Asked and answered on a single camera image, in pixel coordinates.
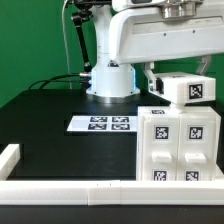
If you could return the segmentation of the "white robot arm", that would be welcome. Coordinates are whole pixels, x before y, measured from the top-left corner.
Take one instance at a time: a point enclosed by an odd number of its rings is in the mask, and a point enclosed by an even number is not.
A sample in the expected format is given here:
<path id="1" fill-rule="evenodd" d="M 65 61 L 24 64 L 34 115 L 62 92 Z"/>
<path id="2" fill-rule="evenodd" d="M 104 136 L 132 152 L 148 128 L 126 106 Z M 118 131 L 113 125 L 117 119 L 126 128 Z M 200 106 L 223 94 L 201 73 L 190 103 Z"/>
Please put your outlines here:
<path id="1" fill-rule="evenodd" d="M 83 19 L 95 6 L 116 11 L 109 19 L 108 52 L 119 65 L 202 58 L 186 85 L 148 67 L 152 94 L 175 104 L 215 99 L 215 84 L 204 84 L 202 74 L 212 55 L 224 53 L 224 0 L 75 0 L 75 5 Z"/>

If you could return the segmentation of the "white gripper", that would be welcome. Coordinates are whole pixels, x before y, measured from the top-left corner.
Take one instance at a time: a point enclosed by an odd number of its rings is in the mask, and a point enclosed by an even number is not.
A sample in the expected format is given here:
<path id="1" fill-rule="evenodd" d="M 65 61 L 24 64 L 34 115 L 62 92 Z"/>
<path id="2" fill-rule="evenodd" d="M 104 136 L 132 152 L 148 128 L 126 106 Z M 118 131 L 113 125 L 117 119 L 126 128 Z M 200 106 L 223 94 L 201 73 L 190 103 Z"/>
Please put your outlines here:
<path id="1" fill-rule="evenodd" d="M 224 6 L 199 6 L 191 18 L 172 19 L 164 19 L 158 7 L 128 9 L 110 23 L 110 58 L 118 64 L 148 62 L 144 74 L 152 93 L 164 90 L 153 62 L 200 56 L 196 74 L 205 75 L 210 55 L 219 53 L 224 53 Z"/>

